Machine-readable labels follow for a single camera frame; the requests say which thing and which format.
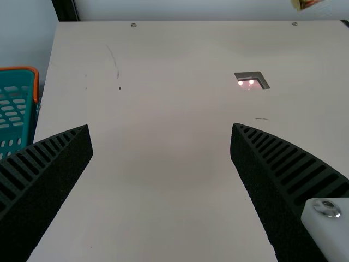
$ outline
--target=yellow object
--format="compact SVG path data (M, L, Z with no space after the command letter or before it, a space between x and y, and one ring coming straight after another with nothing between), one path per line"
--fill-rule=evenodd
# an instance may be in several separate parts
M297 11L302 11L305 8L311 7L314 4L322 2L323 0L291 0L291 3Z

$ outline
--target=white tabletop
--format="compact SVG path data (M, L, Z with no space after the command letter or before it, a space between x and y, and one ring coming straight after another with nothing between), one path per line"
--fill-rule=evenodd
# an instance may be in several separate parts
M231 128L347 175L349 29L136 23L58 24L35 140L88 124L94 156L29 261L276 261L230 160ZM234 73L251 71L270 89L241 90Z

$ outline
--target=teal plastic basket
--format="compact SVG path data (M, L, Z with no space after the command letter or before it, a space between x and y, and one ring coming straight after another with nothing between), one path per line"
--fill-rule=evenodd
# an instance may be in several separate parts
M38 84L35 68L0 68L0 159L33 143L39 113Z

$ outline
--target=scratch mark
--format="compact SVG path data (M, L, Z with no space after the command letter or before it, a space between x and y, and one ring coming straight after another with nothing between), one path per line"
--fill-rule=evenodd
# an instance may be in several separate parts
M113 58L113 60L114 60L114 66L115 66L115 68L118 70L117 77L118 77L118 79L119 79L119 68L118 68L118 66L116 65L116 60L115 60L114 54L113 54L113 52L110 50L110 48L109 48L109 46L108 46L108 45L106 45L106 47L108 48L109 53L110 53L111 57L112 57L112 58Z

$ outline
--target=metal screw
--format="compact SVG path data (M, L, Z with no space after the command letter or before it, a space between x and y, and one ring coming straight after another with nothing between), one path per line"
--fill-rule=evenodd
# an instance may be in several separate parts
M317 212L327 217L339 218L341 216L341 210L339 206L328 199L314 199L312 206Z

